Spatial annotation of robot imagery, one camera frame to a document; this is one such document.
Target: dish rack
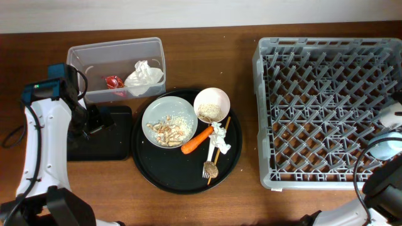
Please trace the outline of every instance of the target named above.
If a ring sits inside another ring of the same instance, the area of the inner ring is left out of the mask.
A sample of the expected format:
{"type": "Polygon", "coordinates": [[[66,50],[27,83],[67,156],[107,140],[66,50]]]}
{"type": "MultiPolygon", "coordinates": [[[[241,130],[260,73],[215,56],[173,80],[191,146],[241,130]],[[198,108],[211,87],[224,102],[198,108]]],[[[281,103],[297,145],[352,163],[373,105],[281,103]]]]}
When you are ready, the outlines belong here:
{"type": "MultiPolygon", "coordinates": [[[[351,190],[380,110],[402,88],[402,41],[263,38],[253,56],[260,179],[272,190],[351,190]]],[[[384,162],[366,154],[362,187],[384,162]]]]}

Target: white bowl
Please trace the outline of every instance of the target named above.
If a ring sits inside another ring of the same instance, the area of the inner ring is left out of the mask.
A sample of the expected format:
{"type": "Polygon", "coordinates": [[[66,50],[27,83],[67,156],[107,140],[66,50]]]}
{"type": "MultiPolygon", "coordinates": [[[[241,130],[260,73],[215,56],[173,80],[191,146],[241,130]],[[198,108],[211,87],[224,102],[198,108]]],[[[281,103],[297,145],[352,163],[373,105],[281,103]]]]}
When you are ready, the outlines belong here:
{"type": "MultiPolygon", "coordinates": [[[[226,116],[228,115],[230,109],[231,109],[231,101],[229,100],[229,97],[227,94],[218,88],[207,88],[203,91],[201,91],[194,100],[194,112],[197,115],[198,119],[198,108],[200,107],[201,104],[216,104],[220,107],[220,110],[224,114],[224,117],[221,118],[219,121],[222,121],[226,116]]],[[[200,119],[202,122],[205,123],[210,123],[205,120],[200,119]]]]}

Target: white wall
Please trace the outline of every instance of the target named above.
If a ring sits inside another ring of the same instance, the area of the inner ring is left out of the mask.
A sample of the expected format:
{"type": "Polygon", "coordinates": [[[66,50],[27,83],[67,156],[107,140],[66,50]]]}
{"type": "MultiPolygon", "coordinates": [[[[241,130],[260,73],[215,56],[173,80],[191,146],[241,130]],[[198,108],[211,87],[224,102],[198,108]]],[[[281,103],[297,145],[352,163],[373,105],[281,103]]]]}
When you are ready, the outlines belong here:
{"type": "Polygon", "coordinates": [[[0,1],[0,33],[402,19],[402,0],[0,1]]]}

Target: orange carrot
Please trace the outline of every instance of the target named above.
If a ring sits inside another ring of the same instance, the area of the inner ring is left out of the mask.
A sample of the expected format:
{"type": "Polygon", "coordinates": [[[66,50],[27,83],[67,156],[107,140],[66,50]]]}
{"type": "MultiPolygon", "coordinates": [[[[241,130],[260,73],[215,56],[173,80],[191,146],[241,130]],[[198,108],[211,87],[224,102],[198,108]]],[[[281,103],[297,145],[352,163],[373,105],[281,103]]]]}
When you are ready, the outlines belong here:
{"type": "Polygon", "coordinates": [[[202,141],[207,139],[208,135],[212,134],[213,131],[214,131],[214,128],[212,126],[206,128],[198,136],[191,139],[189,142],[185,143],[182,146],[182,152],[184,154],[190,154],[192,151],[194,151],[198,147],[198,145],[200,145],[202,143],[202,141]]]}

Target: crumpled tissue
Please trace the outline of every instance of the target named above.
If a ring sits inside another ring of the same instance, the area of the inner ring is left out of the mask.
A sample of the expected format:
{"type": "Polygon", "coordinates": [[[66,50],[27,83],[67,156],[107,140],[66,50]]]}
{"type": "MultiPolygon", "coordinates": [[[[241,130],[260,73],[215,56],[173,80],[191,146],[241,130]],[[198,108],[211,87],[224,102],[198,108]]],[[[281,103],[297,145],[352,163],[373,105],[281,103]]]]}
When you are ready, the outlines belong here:
{"type": "Polygon", "coordinates": [[[227,151],[231,148],[231,145],[225,143],[224,138],[226,137],[226,130],[224,128],[221,128],[220,125],[222,125],[222,123],[212,123],[214,132],[209,135],[209,138],[211,139],[211,143],[215,147],[219,148],[222,154],[226,154],[227,151]]]}
{"type": "MultiPolygon", "coordinates": [[[[140,60],[135,64],[136,70],[130,74],[124,81],[124,85],[127,87],[133,87],[138,85],[153,85],[158,83],[163,72],[159,68],[152,68],[148,65],[147,60],[140,60]]],[[[143,87],[138,89],[129,90],[133,95],[138,96],[144,94],[149,87],[143,87]]]]}

